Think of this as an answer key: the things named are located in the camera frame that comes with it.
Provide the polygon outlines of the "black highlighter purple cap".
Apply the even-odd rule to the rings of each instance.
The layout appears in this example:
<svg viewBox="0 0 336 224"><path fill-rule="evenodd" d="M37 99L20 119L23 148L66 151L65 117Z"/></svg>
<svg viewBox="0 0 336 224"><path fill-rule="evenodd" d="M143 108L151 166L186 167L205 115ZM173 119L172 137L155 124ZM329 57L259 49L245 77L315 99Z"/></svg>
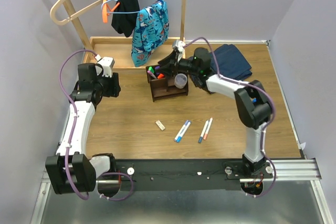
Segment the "black highlighter purple cap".
<svg viewBox="0 0 336 224"><path fill-rule="evenodd" d="M157 75L157 76L159 76L160 74L161 74L161 72L159 71L159 69L160 69L160 65L157 65L155 68L154 68L154 70L155 70L155 74Z"/></svg>

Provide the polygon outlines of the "black highlighter orange cap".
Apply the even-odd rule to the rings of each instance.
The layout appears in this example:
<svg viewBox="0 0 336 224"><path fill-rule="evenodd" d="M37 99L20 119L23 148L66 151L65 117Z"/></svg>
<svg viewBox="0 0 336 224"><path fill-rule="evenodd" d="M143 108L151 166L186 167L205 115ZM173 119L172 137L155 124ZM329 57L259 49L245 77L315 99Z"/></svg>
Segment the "black highlighter orange cap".
<svg viewBox="0 0 336 224"><path fill-rule="evenodd" d="M164 77L165 77L165 76L164 76L164 74L162 74L162 73L158 75L158 79L162 79L162 78L164 78Z"/></svg>

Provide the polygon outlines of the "clear paper clip jar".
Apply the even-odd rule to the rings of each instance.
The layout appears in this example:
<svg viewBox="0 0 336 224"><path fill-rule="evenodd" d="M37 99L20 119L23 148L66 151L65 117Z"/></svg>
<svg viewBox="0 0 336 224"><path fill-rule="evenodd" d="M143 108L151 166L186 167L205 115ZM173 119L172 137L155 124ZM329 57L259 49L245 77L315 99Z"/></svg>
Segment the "clear paper clip jar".
<svg viewBox="0 0 336 224"><path fill-rule="evenodd" d="M178 73L174 78L174 85L178 89L182 89L187 85L188 77L183 73Z"/></svg>

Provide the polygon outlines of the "white marker magenta cap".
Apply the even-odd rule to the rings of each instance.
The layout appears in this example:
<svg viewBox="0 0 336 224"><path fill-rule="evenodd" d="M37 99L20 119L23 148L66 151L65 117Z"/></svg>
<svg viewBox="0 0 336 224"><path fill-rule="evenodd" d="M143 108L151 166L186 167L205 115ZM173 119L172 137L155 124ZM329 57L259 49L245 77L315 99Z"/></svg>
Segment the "white marker magenta cap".
<svg viewBox="0 0 336 224"><path fill-rule="evenodd" d="M156 75L155 75L155 70L153 67L149 66L147 73L153 78L153 79L157 79Z"/></svg>

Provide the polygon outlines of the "white marker salmon cap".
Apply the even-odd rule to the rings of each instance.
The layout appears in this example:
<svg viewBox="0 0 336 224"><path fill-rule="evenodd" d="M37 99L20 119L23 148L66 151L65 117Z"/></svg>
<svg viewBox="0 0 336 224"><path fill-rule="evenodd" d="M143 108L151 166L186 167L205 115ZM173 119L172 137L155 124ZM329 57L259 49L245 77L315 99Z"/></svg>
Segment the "white marker salmon cap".
<svg viewBox="0 0 336 224"><path fill-rule="evenodd" d="M208 121L208 125L207 125L207 128L206 128L203 140L207 139L207 136L208 136L209 130L211 128L212 122L213 122L213 118L210 118L209 121Z"/></svg>

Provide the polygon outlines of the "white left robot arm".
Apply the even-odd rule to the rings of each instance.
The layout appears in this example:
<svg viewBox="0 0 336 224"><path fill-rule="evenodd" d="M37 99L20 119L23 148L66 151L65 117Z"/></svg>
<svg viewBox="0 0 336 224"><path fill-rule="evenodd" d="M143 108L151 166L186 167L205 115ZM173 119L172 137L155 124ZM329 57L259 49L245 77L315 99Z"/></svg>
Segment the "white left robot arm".
<svg viewBox="0 0 336 224"><path fill-rule="evenodd" d="M103 57L97 63L78 66L78 81L70 94L69 117L62 140L45 167L56 194L94 190L96 179L112 179L116 165L112 154L86 156L89 126L98 104L104 97L117 97L121 91L118 73L113 72L114 59Z"/></svg>

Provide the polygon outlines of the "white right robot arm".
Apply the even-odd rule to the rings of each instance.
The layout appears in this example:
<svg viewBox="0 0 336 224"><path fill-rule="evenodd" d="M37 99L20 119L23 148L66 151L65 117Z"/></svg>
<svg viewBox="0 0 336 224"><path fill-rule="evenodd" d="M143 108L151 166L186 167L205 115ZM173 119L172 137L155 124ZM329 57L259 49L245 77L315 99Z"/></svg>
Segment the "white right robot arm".
<svg viewBox="0 0 336 224"><path fill-rule="evenodd" d="M255 177L266 163L264 141L267 125L274 111L263 86L257 80L237 81L215 73L211 68L211 54L205 48L196 48L190 59L180 58L179 54L174 49L167 57L158 61L158 72L166 77L186 74L193 78L196 87L235 100L238 116L246 127L247 134L241 171L246 177Z"/></svg>

